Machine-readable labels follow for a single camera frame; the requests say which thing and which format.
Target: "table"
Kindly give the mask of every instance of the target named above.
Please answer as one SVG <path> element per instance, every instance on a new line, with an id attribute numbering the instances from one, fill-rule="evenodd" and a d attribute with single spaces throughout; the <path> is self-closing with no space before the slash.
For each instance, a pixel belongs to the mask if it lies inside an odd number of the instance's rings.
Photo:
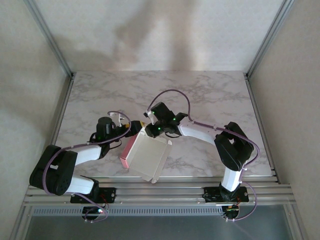
<path id="1" fill-rule="evenodd" d="M 85 143 L 96 131 L 98 119 L 111 110 L 123 111 L 131 120 L 149 122 L 143 113 L 161 91 L 178 89 L 191 102 L 191 117 L 204 123 L 226 125 L 236 122 L 256 142 L 261 156 L 245 176 L 271 176 L 246 82 L 241 71 L 79 71 L 76 73 L 56 145 L 66 147 Z M 158 98 L 175 114 L 187 113 L 186 99 L 176 92 Z M 172 140 L 162 177 L 222 177 L 224 165 L 217 149 L 192 137 Z M 123 168 L 119 155 L 122 146 L 103 159 L 76 166 L 74 173 L 88 177 L 133 177 Z"/>

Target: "metal bracket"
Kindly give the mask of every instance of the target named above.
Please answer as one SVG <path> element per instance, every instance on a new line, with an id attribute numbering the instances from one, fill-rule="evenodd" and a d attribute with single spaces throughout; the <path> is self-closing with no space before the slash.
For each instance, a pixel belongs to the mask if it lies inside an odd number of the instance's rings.
<path id="1" fill-rule="evenodd" d="M 96 199 L 92 199 L 89 195 L 87 198 L 94 201 L 96 204 L 113 204 L 116 198 L 116 188 L 100 187 Z M 89 202 L 78 195 L 71 196 L 70 203 L 72 204 L 88 204 Z"/>
<path id="2" fill-rule="evenodd" d="M 220 193 L 220 189 L 218 186 L 208 186 L 204 187 L 204 194 L 202 197 L 204 198 L 206 203 L 224 203 L 223 197 Z M 230 201 L 232 202 L 242 202 L 242 203 L 248 203 L 249 197 L 247 188 L 245 186 L 241 186 L 236 190 L 234 193 L 234 198 Z"/>

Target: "white wall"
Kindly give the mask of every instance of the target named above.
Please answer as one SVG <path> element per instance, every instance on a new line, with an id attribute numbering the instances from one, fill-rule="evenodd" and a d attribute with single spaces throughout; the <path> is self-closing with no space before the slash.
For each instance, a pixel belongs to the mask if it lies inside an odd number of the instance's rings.
<path id="1" fill-rule="evenodd" d="M 1 240 L 11 234 L 29 176 L 51 135 L 65 78 L 23 1 L 1 1 Z"/>
<path id="2" fill-rule="evenodd" d="M 320 1 L 297 0 L 252 80 L 275 168 L 320 236 Z"/>
<path id="3" fill-rule="evenodd" d="M 282 1 L 36 0 L 73 71 L 246 71 Z"/>

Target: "cable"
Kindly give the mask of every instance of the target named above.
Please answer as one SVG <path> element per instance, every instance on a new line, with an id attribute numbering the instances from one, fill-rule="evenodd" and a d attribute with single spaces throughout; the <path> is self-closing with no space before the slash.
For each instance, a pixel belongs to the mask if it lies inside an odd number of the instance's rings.
<path id="1" fill-rule="evenodd" d="M 242 182 L 243 184 L 247 184 L 248 187 L 252 190 L 253 194 L 254 194 L 254 207 L 253 209 L 246 215 L 242 216 L 242 217 L 239 217 L 239 218 L 233 218 L 230 220 L 230 222 L 235 222 L 235 221 L 239 221 L 239 220 L 243 220 L 247 217 L 249 217 L 257 208 L 257 204 L 258 204 L 258 198 L 257 198 L 257 194 L 256 194 L 256 191 L 254 190 L 254 188 L 246 181 L 243 181 Z"/>
<path id="2" fill-rule="evenodd" d="M 117 139 L 120 139 L 122 137 L 124 137 L 131 129 L 131 120 L 130 118 L 125 115 L 124 113 L 122 112 L 119 112 L 119 111 L 109 111 L 107 114 L 110 115 L 110 113 L 116 113 L 116 114 L 121 114 L 123 115 L 129 122 L 129 128 L 123 133 L 121 134 L 120 136 L 117 136 L 117 137 L 113 137 L 111 139 L 108 139 L 108 140 L 105 140 L 105 141 L 101 141 L 101 142 L 87 142 L 87 143 L 83 143 L 83 144 L 78 144 L 78 145 L 74 145 L 74 146 L 67 146 L 67 147 L 63 147 L 61 148 L 60 150 L 58 150 L 51 158 L 50 160 L 48 161 L 48 163 L 46 164 L 44 170 L 43 170 L 43 175 L 42 175 L 42 186 L 43 186 L 43 190 L 45 191 L 46 194 L 48 195 L 53 195 L 51 192 L 49 192 L 48 188 L 47 188 L 47 183 L 46 183 L 46 178 L 47 178 L 47 173 L 48 173 L 48 170 L 50 168 L 50 165 L 51 163 L 55 160 L 55 158 L 62 152 L 62 151 L 65 151 L 65 150 L 70 150 L 70 149 L 77 149 L 77 148 L 81 148 L 81 147 L 86 147 L 86 146 L 92 146 L 92 145 L 99 145 L 99 144 L 106 144 L 106 143 L 109 143 L 109 142 L 113 142 L 114 140 L 117 140 Z M 104 219 L 106 219 L 108 217 L 108 213 L 107 211 L 100 205 L 98 205 L 97 203 L 91 201 L 89 198 L 87 198 L 86 196 L 82 195 L 81 193 L 72 193 L 72 194 L 75 194 L 75 195 L 78 195 L 80 197 L 82 197 L 83 199 L 87 200 L 88 202 L 90 202 L 91 204 L 95 205 L 96 207 L 102 209 L 102 211 L 106 214 L 106 217 Z"/>
<path id="3" fill-rule="evenodd" d="M 65 150 L 70 150 L 70 149 L 77 149 L 77 148 L 81 148 L 81 147 L 85 147 L 85 146 L 92 146 L 92 145 L 99 145 L 99 144 L 106 144 L 106 143 L 109 143 L 109 142 L 113 142 L 114 140 L 117 140 L 117 139 L 120 139 L 122 137 L 124 137 L 131 129 L 131 120 L 130 118 L 125 115 L 124 113 L 122 112 L 119 112 L 119 111 L 109 111 L 107 114 L 109 115 L 110 113 L 116 113 L 116 114 L 121 114 L 123 115 L 129 122 L 129 128 L 125 131 L 125 133 L 121 134 L 120 136 L 116 136 L 116 137 L 113 137 L 111 139 L 108 139 L 108 140 L 105 140 L 105 141 L 101 141 L 101 142 L 87 142 L 87 143 L 83 143 L 83 144 L 78 144 L 78 145 L 74 145 L 74 146 L 67 146 L 67 147 L 64 147 L 64 148 L 61 148 L 59 151 L 57 151 L 51 158 L 50 160 L 48 161 L 48 163 L 46 164 L 45 168 L 44 168 L 44 171 L 43 171 L 43 175 L 42 175 L 42 186 L 43 186 L 43 190 L 45 191 L 46 194 L 48 195 L 52 195 L 51 192 L 48 191 L 48 188 L 47 188 L 47 183 L 46 183 L 46 177 L 47 177 L 47 173 L 48 173 L 48 169 L 51 165 L 51 163 L 54 161 L 54 159 L 62 152 L 62 151 L 65 151 Z"/>
<path id="4" fill-rule="evenodd" d="M 164 133 L 168 138 L 171 138 L 171 139 L 177 139 L 177 138 L 179 138 L 179 137 L 181 137 L 180 135 L 178 135 L 178 136 L 170 136 L 170 135 L 168 135 L 166 132 Z"/>
<path id="5" fill-rule="evenodd" d="M 214 127 L 214 126 L 209 125 L 209 124 L 205 124 L 205 123 L 201 123 L 201 122 L 198 122 L 198 121 L 194 121 L 194 120 L 191 118 L 191 104 L 190 104 L 190 100 L 189 100 L 188 96 L 187 96 L 186 94 L 184 94 L 184 93 L 183 93 L 182 91 L 180 91 L 180 90 L 177 90 L 177 89 L 167 89 L 167 90 L 164 90 L 164 91 L 160 92 L 160 93 L 159 93 L 157 96 L 155 96 L 155 98 L 151 101 L 150 105 L 149 105 L 148 108 L 146 109 L 146 112 L 149 112 L 149 111 L 150 111 L 153 103 L 155 102 L 155 100 L 156 100 L 159 96 L 161 96 L 162 94 L 167 93 L 167 92 L 177 92 L 177 93 L 182 94 L 182 95 L 185 97 L 185 99 L 186 99 L 186 101 L 187 101 L 187 103 L 188 103 L 188 119 L 189 119 L 191 122 L 193 122 L 194 124 L 197 124 L 197 125 L 202 126 L 202 127 L 210 128 L 210 129 L 215 129 L 215 130 L 219 130 L 219 131 L 224 131 L 224 132 L 226 132 L 226 133 L 232 134 L 232 135 L 234 135 L 234 136 L 236 136 L 236 137 L 238 137 L 238 138 L 240 138 L 240 139 L 243 139 L 243 140 L 247 141 L 248 143 L 251 143 L 252 145 L 254 145 L 254 147 L 256 148 L 256 155 L 254 156 L 254 158 L 253 158 L 251 161 L 249 161 L 247 164 L 245 164 L 245 165 L 243 166 L 243 168 L 246 168 L 249 164 L 251 164 L 253 161 L 255 161 L 255 160 L 260 156 L 260 148 L 258 147 L 258 145 L 257 145 L 255 142 L 253 142 L 252 140 L 248 139 L 247 137 L 242 136 L 242 135 L 240 135 L 240 134 L 238 134 L 238 133 L 236 133 L 236 132 L 230 131 L 230 130 L 225 129 L 225 128 Z"/>
<path id="6" fill-rule="evenodd" d="M 111 147 L 109 150 L 116 149 L 116 148 L 120 147 L 121 144 L 122 144 L 122 141 L 120 140 L 120 144 L 118 144 L 117 146 Z"/>
<path id="7" fill-rule="evenodd" d="M 110 209 L 110 206 L 109 206 L 109 204 L 107 203 L 107 200 L 106 200 L 106 198 L 104 197 L 104 195 L 103 195 L 103 194 L 100 194 L 99 197 L 101 197 L 101 198 L 104 200 L 104 204 L 105 204 L 105 205 L 103 206 L 103 208 L 106 209 L 106 207 L 108 206 L 108 210 L 109 210 L 109 209 Z M 86 219 L 87 219 L 87 217 L 88 217 L 88 214 L 89 214 L 92 210 L 96 210 L 96 209 L 97 209 L 97 207 L 94 206 L 94 207 L 90 208 L 89 210 L 87 210 L 86 213 L 85 213 L 85 215 L 84 215 L 84 220 L 86 221 Z"/>
<path id="8" fill-rule="evenodd" d="M 90 138 L 89 138 L 89 142 L 92 142 L 94 139 L 94 136 L 96 135 L 96 132 L 92 133 Z"/>
<path id="9" fill-rule="evenodd" d="M 95 203 L 94 201 L 90 200 L 89 198 L 87 198 L 85 195 L 83 195 L 83 194 L 81 194 L 81 193 L 75 192 L 74 194 L 75 194 L 75 195 L 78 195 L 79 197 L 81 197 L 81 198 L 83 198 L 83 199 L 85 199 L 85 200 L 87 200 L 89 203 L 95 205 L 96 207 L 98 207 L 99 209 L 101 209 L 101 210 L 104 212 L 105 217 L 104 217 L 103 219 L 99 219 L 99 220 L 91 220 L 91 223 L 92 223 L 92 224 L 93 224 L 93 223 L 97 223 L 97 222 L 101 222 L 101 221 L 107 219 L 107 217 L 108 217 L 108 212 L 107 212 L 107 210 L 106 210 L 104 207 L 102 207 L 102 206 L 100 206 L 99 204 Z M 84 221 L 85 221 L 85 222 L 87 222 L 88 213 L 89 213 L 90 211 L 94 210 L 94 209 L 95 209 L 95 208 L 93 207 L 93 208 L 90 208 L 88 211 L 86 211 L 86 213 L 85 213 L 85 215 L 84 215 Z"/>

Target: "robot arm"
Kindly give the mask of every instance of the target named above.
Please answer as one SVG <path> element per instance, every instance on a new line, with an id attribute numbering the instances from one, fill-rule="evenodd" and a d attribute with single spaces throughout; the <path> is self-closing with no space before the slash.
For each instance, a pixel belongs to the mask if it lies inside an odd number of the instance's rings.
<path id="1" fill-rule="evenodd" d="M 253 152 L 252 144 L 223 130 L 217 130 L 217 125 L 213 125 L 213 128 L 207 127 L 188 120 L 188 115 L 185 113 L 175 115 L 162 102 L 156 104 L 151 112 L 152 117 L 156 117 L 157 121 L 153 119 L 152 123 L 145 128 L 149 137 L 155 138 L 162 133 L 170 133 L 194 137 L 216 146 L 221 161 L 226 167 L 220 192 L 226 202 L 232 199 L 233 193 L 240 186 L 242 168 Z M 246 137 L 239 125 L 234 122 L 224 127 Z"/>
<path id="2" fill-rule="evenodd" d="M 116 139 L 117 136 L 125 134 L 124 137 L 131 137 L 142 128 L 140 121 L 131 121 L 128 131 L 129 124 L 122 125 L 120 120 L 119 117 L 119 126 L 116 126 L 110 117 L 101 117 L 96 125 L 96 132 L 91 135 L 87 145 L 63 150 L 56 156 L 45 176 L 46 187 L 50 193 L 58 196 L 80 193 L 90 195 L 92 199 L 96 198 L 95 195 L 99 192 L 98 181 L 75 175 L 74 169 L 78 164 L 103 158 L 110 150 L 110 144 L 119 141 Z M 46 147 L 30 176 L 31 186 L 44 189 L 42 178 L 45 168 L 52 156 L 60 150 L 61 147 L 55 145 Z"/>

